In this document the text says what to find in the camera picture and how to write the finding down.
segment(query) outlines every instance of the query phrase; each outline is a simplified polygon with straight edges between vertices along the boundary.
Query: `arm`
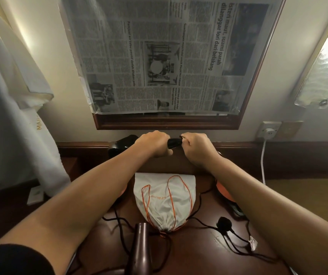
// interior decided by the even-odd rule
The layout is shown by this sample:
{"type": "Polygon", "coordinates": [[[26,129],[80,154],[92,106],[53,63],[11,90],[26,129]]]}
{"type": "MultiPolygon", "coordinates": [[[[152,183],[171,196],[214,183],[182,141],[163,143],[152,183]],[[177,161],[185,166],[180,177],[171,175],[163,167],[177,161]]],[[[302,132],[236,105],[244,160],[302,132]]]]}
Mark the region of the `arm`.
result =
{"type": "Polygon", "coordinates": [[[258,232],[296,272],[328,275],[328,222],[221,157],[205,134],[182,136],[188,159],[226,187],[258,232]]]}
{"type": "Polygon", "coordinates": [[[142,135],[125,152],[80,176],[31,213],[0,244],[33,248],[48,259],[56,275],[64,274],[77,247],[143,163],[173,153],[169,138],[159,131],[142,135]]]}

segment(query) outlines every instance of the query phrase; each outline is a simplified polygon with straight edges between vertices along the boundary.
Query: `hand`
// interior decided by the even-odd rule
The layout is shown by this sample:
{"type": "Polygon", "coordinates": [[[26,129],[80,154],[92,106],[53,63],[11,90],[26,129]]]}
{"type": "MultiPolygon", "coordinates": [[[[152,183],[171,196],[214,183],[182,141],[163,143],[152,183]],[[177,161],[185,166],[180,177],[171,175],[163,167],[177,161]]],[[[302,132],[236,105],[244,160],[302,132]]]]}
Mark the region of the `hand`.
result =
{"type": "Polygon", "coordinates": [[[194,165],[208,170],[209,164],[221,157],[206,134],[187,132],[181,136],[185,156],[194,165]]]}
{"type": "Polygon", "coordinates": [[[170,136],[164,132],[154,131],[141,135],[134,145],[141,145],[141,148],[147,149],[151,157],[161,157],[172,155],[173,151],[168,149],[168,140],[170,136]]]}

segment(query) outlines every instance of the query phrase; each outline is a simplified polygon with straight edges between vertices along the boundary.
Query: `newspaper photo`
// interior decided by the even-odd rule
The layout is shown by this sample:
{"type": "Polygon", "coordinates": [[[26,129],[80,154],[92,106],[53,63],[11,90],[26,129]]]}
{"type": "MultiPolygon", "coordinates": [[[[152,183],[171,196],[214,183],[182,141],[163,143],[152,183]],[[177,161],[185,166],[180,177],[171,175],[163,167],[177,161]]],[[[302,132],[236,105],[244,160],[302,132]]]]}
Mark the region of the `newspaper photo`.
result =
{"type": "Polygon", "coordinates": [[[238,114],[281,0],[59,0],[97,114],[238,114]]]}

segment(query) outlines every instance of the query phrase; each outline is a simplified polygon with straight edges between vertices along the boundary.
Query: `wooden table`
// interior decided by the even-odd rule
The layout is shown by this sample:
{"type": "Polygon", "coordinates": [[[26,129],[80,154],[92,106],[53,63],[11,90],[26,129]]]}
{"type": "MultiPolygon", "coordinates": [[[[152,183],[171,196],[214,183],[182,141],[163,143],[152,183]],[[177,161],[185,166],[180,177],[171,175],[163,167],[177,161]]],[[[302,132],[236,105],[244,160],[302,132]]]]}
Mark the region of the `wooden table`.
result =
{"type": "MultiPolygon", "coordinates": [[[[137,208],[133,194],[133,179],[128,186],[128,192],[123,201],[117,205],[118,215],[126,218],[131,225],[145,222],[137,208]]],[[[194,208],[198,207],[198,194],[210,189],[213,177],[209,175],[196,176],[197,198],[194,208]]],[[[246,221],[236,221],[227,211],[226,204],[216,195],[215,191],[202,195],[202,206],[196,214],[202,222],[216,226],[221,217],[232,221],[233,230],[248,238],[246,221]]],[[[106,218],[114,218],[114,211],[109,211],[106,218]]],[[[252,236],[258,241],[257,252],[276,257],[273,250],[250,225],[252,236]]],[[[134,234],[124,225],[124,238],[130,249],[134,234]]],[[[203,229],[196,220],[189,220],[184,227],[170,235],[172,239],[171,253],[164,268],[158,274],[221,274],[221,275],[290,275],[291,272],[285,263],[280,260],[276,264],[266,263],[260,259],[239,256],[226,246],[222,236],[215,230],[203,229]]],[[[244,243],[230,234],[232,241],[238,245],[244,243]]],[[[158,267],[166,252],[166,240],[159,236],[150,237],[153,267],[158,267]]],[[[76,275],[92,274],[106,268],[115,268],[127,263],[128,256],[122,248],[117,221],[100,221],[90,232],[81,246],[79,258],[83,268],[76,275]]]]}

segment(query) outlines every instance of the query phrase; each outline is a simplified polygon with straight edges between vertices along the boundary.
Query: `wooden wall trim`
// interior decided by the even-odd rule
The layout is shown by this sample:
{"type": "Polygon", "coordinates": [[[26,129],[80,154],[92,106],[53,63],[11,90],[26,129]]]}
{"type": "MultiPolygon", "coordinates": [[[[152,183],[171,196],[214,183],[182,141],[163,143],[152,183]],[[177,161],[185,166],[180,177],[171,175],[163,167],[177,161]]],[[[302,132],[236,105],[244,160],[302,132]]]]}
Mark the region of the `wooden wall trim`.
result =
{"type": "MultiPolygon", "coordinates": [[[[214,142],[224,157],[249,174],[261,178],[260,142],[214,142]]],[[[57,143],[62,157],[78,157],[82,171],[88,171],[108,159],[108,142],[57,143]]],[[[328,177],[328,142],[269,142],[264,155],[266,179],[298,179],[328,177]]],[[[169,158],[149,160],[142,172],[201,174],[185,157],[182,148],[174,149],[169,158]]]]}

